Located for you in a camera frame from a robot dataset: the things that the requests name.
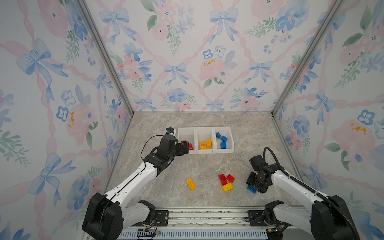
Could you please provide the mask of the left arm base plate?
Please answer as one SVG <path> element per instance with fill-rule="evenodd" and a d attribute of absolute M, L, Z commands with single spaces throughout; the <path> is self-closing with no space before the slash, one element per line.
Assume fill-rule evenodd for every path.
<path fill-rule="evenodd" d="M 144 222 L 136 223 L 133 227 L 167 227 L 169 213 L 168 210 L 155 210 Z"/>

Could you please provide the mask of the small red lego brick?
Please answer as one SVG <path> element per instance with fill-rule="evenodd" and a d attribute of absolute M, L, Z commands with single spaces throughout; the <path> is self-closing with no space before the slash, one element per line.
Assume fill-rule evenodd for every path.
<path fill-rule="evenodd" d="M 235 181 L 235 178 L 232 176 L 232 175 L 228 175 L 227 176 L 227 180 L 231 183 L 233 183 Z"/>

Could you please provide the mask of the blue long lego brick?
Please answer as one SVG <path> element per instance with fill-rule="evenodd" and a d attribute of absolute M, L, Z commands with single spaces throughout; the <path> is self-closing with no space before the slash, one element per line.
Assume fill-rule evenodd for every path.
<path fill-rule="evenodd" d="M 247 190 L 252 192 L 253 194 L 255 194 L 257 192 L 257 190 L 255 188 L 253 188 L 252 186 L 247 186 Z"/>

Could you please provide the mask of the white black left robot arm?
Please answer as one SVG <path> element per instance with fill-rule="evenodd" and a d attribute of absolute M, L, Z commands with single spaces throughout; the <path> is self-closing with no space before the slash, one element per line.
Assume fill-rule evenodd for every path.
<path fill-rule="evenodd" d="M 153 148 L 141 165 L 122 183 L 105 194 L 94 194 L 88 205 L 82 230 L 95 240 L 116 240 L 128 227 L 140 224 L 153 226 L 156 207 L 141 200 L 128 207 L 128 203 L 164 171 L 175 157 L 190 152 L 188 141 L 179 141 L 173 133 L 162 136 L 159 146 Z"/>

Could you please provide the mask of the yellow curved lego brick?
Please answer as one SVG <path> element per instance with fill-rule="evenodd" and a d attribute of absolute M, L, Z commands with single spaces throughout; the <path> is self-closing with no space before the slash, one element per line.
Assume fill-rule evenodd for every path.
<path fill-rule="evenodd" d="M 200 142 L 200 150 L 206 149 L 206 143 L 204 141 Z"/>

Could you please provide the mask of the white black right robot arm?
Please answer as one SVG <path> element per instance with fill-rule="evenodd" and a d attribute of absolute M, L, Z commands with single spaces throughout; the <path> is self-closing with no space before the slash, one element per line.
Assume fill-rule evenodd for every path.
<path fill-rule="evenodd" d="M 303 206 L 294 210 L 283 201 L 272 201 L 264 206 L 259 217 L 248 217 L 249 223 L 261 222 L 271 233 L 280 234 L 288 226 L 297 227 L 316 240 L 358 240 L 360 235 L 346 202 L 339 196 L 327 196 L 285 171 L 279 162 L 267 164 L 260 156 L 249 160 L 253 171 L 247 185 L 264 194 L 272 185 L 283 189 Z"/>

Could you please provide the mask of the red long lego brick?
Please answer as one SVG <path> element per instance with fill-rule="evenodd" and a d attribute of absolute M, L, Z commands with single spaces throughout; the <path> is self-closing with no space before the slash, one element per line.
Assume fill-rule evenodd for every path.
<path fill-rule="evenodd" d="M 226 178 L 226 176 L 224 174 L 219 175 L 219 179 L 220 179 L 220 182 L 221 182 L 222 186 L 224 186 L 224 185 L 226 185 L 228 183 L 227 178 Z"/>

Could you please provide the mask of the white three-compartment bin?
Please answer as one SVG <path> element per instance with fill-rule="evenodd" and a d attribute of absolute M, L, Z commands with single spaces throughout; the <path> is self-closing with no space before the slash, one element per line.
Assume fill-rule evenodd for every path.
<path fill-rule="evenodd" d="M 216 138 L 216 133 L 228 138 L 226 141 L 227 148 L 221 149 L 221 138 Z M 179 141 L 188 141 L 193 145 L 190 154 L 232 154 L 235 148 L 235 142 L 230 127 L 187 127 L 178 128 L 177 138 Z M 207 139 L 212 140 L 213 147 L 211 149 L 200 150 L 200 142 L 206 143 Z"/>

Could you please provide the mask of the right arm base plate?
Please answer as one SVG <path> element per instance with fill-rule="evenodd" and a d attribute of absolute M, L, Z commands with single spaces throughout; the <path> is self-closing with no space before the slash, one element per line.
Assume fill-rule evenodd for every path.
<path fill-rule="evenodd" d="M 271 227 L 271 228 L 282 228 L 285 226 L 290 227 L 291 225 L 278 220 L 267 221 L 267 217 L 264 215 L 263 210 L 250 210 L 247 211 L 248 216 L 244 218 L 246 223 L 250 223 L 251 227 Z"/>

